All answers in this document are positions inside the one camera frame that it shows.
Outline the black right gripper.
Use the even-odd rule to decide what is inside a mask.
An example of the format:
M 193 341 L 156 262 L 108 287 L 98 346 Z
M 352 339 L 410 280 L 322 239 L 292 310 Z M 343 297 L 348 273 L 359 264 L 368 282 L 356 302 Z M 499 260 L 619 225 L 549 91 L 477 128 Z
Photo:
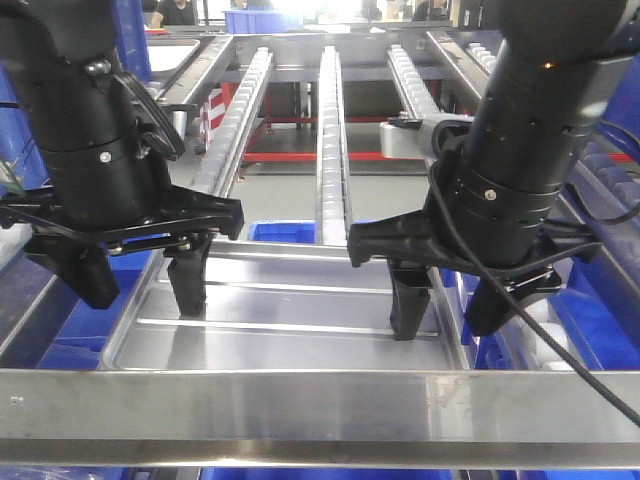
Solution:
M 474 336 L 489 336 L 517 315 L 489 283 L 503 281 L 526 308 L 555 293 L 552 265 L 592 258 L 600 242 L 589 227 L 538 215 L 476 215 L 462 208 L 416 210 L 350 227 L 347 249 L 359 267 L 384 258 L 392 282 L 390 325 L 397 341 L 416 337 L 429 305 L 429 270 L 443 268 L 482 278 L 464 318 Z

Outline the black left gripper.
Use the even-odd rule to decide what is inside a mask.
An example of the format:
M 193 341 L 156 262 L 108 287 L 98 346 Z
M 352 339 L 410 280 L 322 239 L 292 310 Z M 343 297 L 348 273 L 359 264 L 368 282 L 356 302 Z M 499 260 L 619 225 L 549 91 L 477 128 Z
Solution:
M 239 200 L 220 198 L 173 186 L 160 204 L 140 220 L 114 227 L 80 227 L 64 212 L 51 187 L 1 199 L 1 226 L 27 223 L 45 235 L 24 246 L 26 257 L 61 279 L 93 309 L 108 309 L 120 290 L 104 251 L 93 245 L 141 238 L 147 249 L 166 248 L 167 273 L 182 316 L 200 317 L 206 302 L 206 260 L 221 233 L 235 240 L 244 225 Z

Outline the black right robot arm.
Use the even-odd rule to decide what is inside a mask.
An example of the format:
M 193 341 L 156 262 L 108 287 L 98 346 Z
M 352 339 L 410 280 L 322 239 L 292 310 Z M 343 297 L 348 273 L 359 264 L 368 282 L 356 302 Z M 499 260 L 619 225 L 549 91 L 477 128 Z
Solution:
M 548 216 L 639 51 L 639 5 L 502 1 L 497 17 L 504 41 L 470 128 L 434 132 L 437 191 L 417 211 L 349 232 L 354 266 L 387 261 L 399 340 L 419 329 L 434 267 L 488 268 L 526 307 L 559 290 L 557 260 L 596 249 L 584 228 Z

